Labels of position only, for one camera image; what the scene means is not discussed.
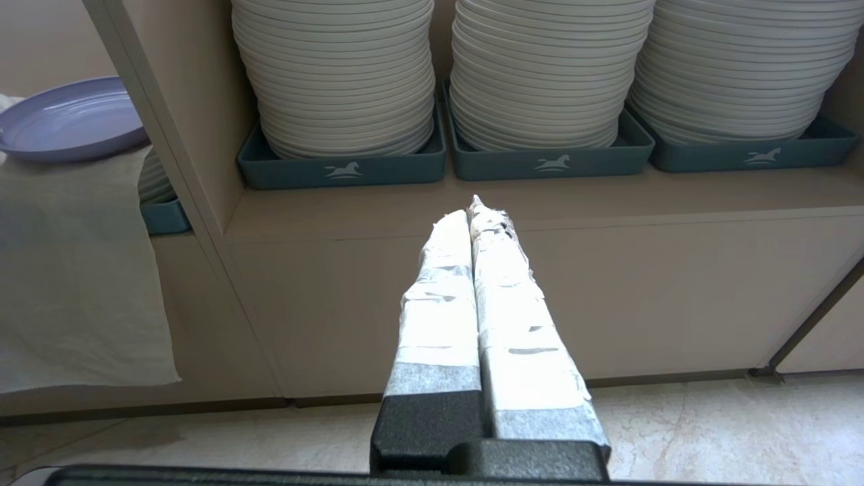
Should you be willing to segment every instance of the beige shelf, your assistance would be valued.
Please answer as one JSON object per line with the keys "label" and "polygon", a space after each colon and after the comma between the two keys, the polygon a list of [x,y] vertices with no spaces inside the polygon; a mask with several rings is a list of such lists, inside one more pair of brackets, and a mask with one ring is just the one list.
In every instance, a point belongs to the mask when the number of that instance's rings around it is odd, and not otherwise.
{"label": "beige shelf", "polygon": [[520,230],[747,221],[864,214],[864,179],[849,169],[787,169],[537,181],[256,191],[247,189],[229,242],[428,234],[471,195],[510,212]]}

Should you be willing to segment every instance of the blue tray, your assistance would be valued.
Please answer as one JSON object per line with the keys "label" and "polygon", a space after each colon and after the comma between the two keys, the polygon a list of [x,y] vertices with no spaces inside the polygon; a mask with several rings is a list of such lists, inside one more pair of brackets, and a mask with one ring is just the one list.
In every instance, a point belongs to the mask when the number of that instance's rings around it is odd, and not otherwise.
{"label": "blue tray", "polygon": [[142,205],[141,216],[151,236],[185,233],[192,228],[183,206],[176,199],[159,204]]}
{"label": "blue tray", "polygon": [[444,178],[447,145],[441,108],[423,148],[407,156],[281,159],[267,144],[260,125],[243,143],[237,162],[253,189],[298,189],[437,182]]}
{"label": "blue tray", "polygon": [[450,110],[450,82],[445,81],[450,137],[453,138],[456,175],[467,181],[495,179],[550,179],[555,177],[626,176],[648,165],[654,140],[624,110],[618,121],[618,139],[605,149],[477,150],[459,134]]}
{"label": "blue tray", "polygon": [[858,144],[858,135],[819,115],[802,137],[775,142],[681,145],[665,140],[636,112],[657,140],[651,163],[665,172],[795,169],[840,165]]}

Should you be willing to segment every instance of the marble floor tile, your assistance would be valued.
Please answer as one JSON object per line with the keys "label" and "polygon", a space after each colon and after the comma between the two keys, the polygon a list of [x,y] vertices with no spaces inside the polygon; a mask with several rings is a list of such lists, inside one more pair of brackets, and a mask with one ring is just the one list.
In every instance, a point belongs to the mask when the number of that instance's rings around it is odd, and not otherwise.
{"label": "marble floor tile", "polygon": [[753,384],[806,484],[864,484],[864,376],[788,378]]}
{"label": "marble floor tile", "polygon": [[75,463],[364,472],[377,416],[371,404],[128,419],[25,461],[16,475]]}
{"label": "marble floor tile", "polygon": [[[613,479],[864,484],[864,374],[592,394]],[[359,405],[13,427],[0,429],[0,444],[25,446],[17,476],[75,463],[364,472],[377,414],[377,405]],[[9,478],[0,472],[0,486]]]}
{"label": "marble floor tile", "polygon": [[613,479],[864,484],[864,376],[593,391]]}
{"label": "marble floor tile", "polygon": [[804,482],[797,455],[747,380],[593,392],[615,479]]}
{"label": "marble floor tile", "polygon": [[0,428],[0,470],[103,431],[120,421],[91,420]]}

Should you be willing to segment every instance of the purple plate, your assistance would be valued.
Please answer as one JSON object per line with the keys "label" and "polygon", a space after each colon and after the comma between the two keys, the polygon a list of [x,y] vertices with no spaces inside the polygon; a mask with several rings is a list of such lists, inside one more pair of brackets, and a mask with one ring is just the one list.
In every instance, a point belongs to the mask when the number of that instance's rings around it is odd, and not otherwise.
{"label": "purple plate", "polygon": [[117,76],[56,87],[0,113],[0,150],[23,160],[93,160],[146,141]]}

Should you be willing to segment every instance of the white cloth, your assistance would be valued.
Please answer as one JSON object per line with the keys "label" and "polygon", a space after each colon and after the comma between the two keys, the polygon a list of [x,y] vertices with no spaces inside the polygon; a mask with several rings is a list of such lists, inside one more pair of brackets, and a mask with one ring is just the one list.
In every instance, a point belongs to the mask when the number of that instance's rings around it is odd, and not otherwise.
{"label": "white cloth", "polygon": [[0,153],[0,393],[180,380],[138,203],[148,151],[57,165]]}

